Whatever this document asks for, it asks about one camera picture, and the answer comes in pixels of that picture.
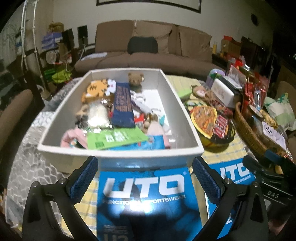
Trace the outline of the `instant noodle bowl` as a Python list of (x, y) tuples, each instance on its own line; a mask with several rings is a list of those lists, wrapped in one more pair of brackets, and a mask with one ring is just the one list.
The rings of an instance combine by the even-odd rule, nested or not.
[(213, 107), (195, 106), (190, 118), (205, 149), (229, 145), (235, 138), (231, 120), (218, 114)]

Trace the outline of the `purple cup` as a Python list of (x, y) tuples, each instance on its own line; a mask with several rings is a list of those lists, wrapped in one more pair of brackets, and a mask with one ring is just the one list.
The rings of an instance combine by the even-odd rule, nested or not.
[(225, 75), (225, 72), (223, 70), (220, 70), (220, 69), (212, 69), (208, 76), (207, 76), (207, 79), (206, 79), (206, 85), (211, 88), (213, 83), (214, 83), (214, 80), (220, 76), (224, 76)]

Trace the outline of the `brown sofa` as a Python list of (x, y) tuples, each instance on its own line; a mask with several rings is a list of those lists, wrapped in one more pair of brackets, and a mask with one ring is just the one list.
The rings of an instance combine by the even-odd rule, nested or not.
[(166, 74), (205, 80), (213, 63), (211, 35), (175, 24), (121, 20), (97, 25), (94, 55), (75, 64), (85, 74), (106, 68), (158, 68)]

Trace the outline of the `green packet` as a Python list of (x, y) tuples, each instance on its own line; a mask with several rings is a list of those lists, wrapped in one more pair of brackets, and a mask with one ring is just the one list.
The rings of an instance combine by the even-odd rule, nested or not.
[(138, 127), (114, 128), (102, 130), (100, 133), (88, 133), (87, 145), (89, 150), (106, 150), (144, 142), (148, 139), (148, 136)]

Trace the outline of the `black cushion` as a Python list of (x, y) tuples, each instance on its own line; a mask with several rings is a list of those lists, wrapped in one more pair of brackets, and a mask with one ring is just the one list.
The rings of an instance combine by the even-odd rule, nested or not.
[(128, 54), (134, 53), (158, 53), (158, 42), (154, 37), (133, 36), (127, 45)]

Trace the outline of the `small brown teddy bear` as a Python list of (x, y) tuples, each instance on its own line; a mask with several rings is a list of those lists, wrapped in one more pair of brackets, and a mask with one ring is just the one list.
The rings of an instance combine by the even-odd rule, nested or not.
[(142, 83), (144, 82), (144, 74), (137, 72), (128, 73), (128, 82), (130, 85), (130, 89), (135, 92), (142, 91)]

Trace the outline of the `wicker basket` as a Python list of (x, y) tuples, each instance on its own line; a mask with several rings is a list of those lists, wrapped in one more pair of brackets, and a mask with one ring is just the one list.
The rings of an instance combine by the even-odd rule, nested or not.
[(237, 102), (234, 110), (234, 122), (236, 130), (240, 137), (243, 139), (248, 148), (252, 151), (256, 158), (263, 158), (264, 153), (267, 150), (274, 151), (280, 156), (284, 156), (286, 151), (282, 148), (276, 148), (272, 146), (265, 145), (257, 134), (251, 129), (250, 125), (247, 123), (240, 111), (241, 103)]

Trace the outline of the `white floral case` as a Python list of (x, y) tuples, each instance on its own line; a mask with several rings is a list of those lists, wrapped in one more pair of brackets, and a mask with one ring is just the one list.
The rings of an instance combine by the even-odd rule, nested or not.
[(214, 80), (211, 91), (226, 107), (235, 108), (234, 93), (218, 78)]

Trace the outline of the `white storage box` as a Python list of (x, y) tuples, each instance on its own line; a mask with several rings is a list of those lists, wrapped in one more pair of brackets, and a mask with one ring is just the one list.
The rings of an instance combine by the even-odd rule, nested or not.
[[(162, 150), (112, 150), (115, 144), (141, 141), (146, 135), (138, 128), (115, 128), (91, 133), (89, 147), (63, 148), (63, 134), (75, 127), (76, 112), (81, 108), (81, 95), (94, 80), (112, 79), (127, 83), (129, 73), (142, 73), (144, 104), (158, 109), (165, 117), (165, 134), (169, 147)], [(70, 173), (89, 156), (99, 161), (101, 171), (157, 170), (191, 166), (204, 147), (189, 115), (161, 69), (111, 68), (88, 71), (70, 90), (57, 108), (53, 120), (44, 131), (38, 150), (58, 171)]]

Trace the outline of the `yellow checkered tablecloth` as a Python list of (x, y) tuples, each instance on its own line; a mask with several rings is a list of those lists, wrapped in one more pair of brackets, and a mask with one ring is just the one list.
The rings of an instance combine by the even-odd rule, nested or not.
[[(174, 90), (179, 94), (179, 92), (191, 90), (191, 86), (201, 86), (204, 83), (199, 82), (194, 78), (187, 78), (175, 75), (166, 75), (167, 79), (173, 86)], [(189, 98), (189, 104), (192, 103), (198, 105), (205, 105), (197, 97), (192, 94)], [(250, 173), (242, 164), (242, 158), (247, 154), (243, 141), (238, 135), (235, 134), (233, 141), (228, 143), (226, 141), (226, 134), (224, 139), (218, 138), (215, 133), (213, 133), (212, 138), (208, 139), (203, 133), (200, 133), (200, 139), (202, 145), (205, 148), (203, 158), (208, 164), (213, 164), (213, 167), (222, 174), (223, 177), (231, 177), (236, 184), (250, 184), (254, 180), (254, 175)], [(141, 143), (134, 143), (127, 146), (119, 146), (121, 148), (127, 148), (127, 150), (158, 150), (158, 144), (161, 136), (152, 136), (151, 140)], [(97, 192), (98, 192), (99, 180), (94, 178), (87, 189), (85, 196), (83, 197), (81, 203), (75, 204), (75, 208), (81, 215), (82, 219), (89, 226), (92, 232), (96, 235), (96, 215), (97, 215)]]

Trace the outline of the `white power adapter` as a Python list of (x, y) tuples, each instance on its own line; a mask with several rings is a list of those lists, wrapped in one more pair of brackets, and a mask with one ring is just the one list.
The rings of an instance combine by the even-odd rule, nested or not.
[(285, 151), (287, 150), (285, 138), (264, 121), (262, 122), (262, 130), (266, 138), (273, 141), (275, 144), (280, 146)]

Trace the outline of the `orange tiger plush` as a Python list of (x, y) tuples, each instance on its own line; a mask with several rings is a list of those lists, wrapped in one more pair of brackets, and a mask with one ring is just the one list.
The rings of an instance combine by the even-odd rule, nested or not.
[(82, 93), (81, 102), (85, 104), (106, 97), (107, 87), (108, 83), (106, 79), (91, 81), (86, 91)]

